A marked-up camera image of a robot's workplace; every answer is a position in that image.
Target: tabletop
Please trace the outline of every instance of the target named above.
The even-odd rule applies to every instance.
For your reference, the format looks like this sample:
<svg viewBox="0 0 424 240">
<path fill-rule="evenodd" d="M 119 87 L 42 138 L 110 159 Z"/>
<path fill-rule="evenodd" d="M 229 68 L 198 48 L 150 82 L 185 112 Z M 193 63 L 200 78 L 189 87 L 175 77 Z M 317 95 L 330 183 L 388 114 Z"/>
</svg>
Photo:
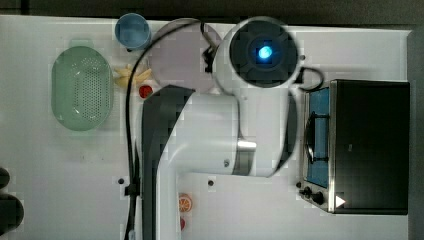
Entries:
<svg viewBox="0 0 424 240">
<path fill-rule="evenodd" d="M 87 132 L 64 128 L 50 107 L 51 69 L 70 40 L 91 39 L 112 67 L 135 62 L 140 53 L 119 45 L 115 23 L 0 16 L 0 166 L 12 176 L 2 191 L 17 196 L 25 208 L 21 226 L 0 239 L 123 239 L 128 199 L 118 179 L 128 182 L 124 91 L 115 86 L 111 115 Z M 149 24 L 155 33 L 166 22 Z M 211 26 L 223 37 L 233 25 Z M 320 68 L 327 80 L 406 81 L 409 31 L 289 30 L 303 48 L 305 65 Z M 136 93 L 132 97 L 137 110 L 142 101 Z M 407 216 L 331 215 L 301 200 L 294 187 L 298 168 L 297 144 L 271 178 L 182 176 L 179 190 L 190 193 L 194 202 L 182 238 L 407 239 Z M 207 185 L 211 178 L 213 187 Z"/>
</svg>

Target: green colander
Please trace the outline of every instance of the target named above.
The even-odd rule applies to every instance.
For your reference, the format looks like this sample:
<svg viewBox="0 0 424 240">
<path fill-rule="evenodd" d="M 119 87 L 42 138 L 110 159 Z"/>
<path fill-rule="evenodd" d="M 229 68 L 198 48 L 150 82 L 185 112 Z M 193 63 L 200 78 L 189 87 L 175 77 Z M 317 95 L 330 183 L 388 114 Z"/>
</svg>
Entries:
<svg viewBox="0 0 424 240">
<path fill-rule="evenodd" d="M 67 49 L 52 70 L 54 116 L 74 131 L 99 126 L 112 108 L 112 84 L 112 71 L 100 53 L 87 46 Z"/>
</svg>

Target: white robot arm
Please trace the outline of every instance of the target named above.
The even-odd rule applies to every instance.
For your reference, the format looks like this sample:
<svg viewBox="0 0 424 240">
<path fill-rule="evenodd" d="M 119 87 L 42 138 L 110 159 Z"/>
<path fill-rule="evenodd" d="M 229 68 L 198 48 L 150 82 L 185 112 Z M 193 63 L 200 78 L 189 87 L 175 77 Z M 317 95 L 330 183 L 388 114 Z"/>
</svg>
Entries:
<svg viewBox="0 0 424 240">
<path fill-rule="evenodd" d="M 180 239 L 177 178 L 187 172 L 269 177 L 286 131 L 298 49 L 281 22 L 241 22 L 219 46 L 213 77 L 227 95 L 168 86 L 149 97 L 140 124 L 144 240 Z M 251 158 L 240 160 L 240 152 Z"/>
</svg>

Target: blue cup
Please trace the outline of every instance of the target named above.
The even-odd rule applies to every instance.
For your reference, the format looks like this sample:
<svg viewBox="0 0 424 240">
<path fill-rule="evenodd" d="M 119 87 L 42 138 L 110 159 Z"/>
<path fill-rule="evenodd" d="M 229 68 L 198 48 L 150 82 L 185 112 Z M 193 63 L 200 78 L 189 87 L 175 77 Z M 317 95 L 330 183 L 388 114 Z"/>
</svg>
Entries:
<svg viewBox="0 0 424 240">
<path fill-rule="evenodd" d="M 152 33 L 144 17 L 128 13 L 119 18 L 115 25 L 115 36 L 129 51 L 143 50 L 150 43 Z"/>
</svg>

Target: black toaster oven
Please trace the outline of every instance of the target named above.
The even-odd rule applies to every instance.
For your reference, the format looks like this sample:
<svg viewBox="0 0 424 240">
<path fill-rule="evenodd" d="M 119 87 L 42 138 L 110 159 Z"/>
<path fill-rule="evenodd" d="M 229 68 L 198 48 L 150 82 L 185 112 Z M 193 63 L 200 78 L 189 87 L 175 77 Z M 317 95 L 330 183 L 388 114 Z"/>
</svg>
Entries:
<svg viewBox="0 0 424 240">
<path fill-rule="evenodd" d="M 333 80 L 305 94 L 302 198 L 336 214 L 407 214 L 409 83 Z"/>
</svg>

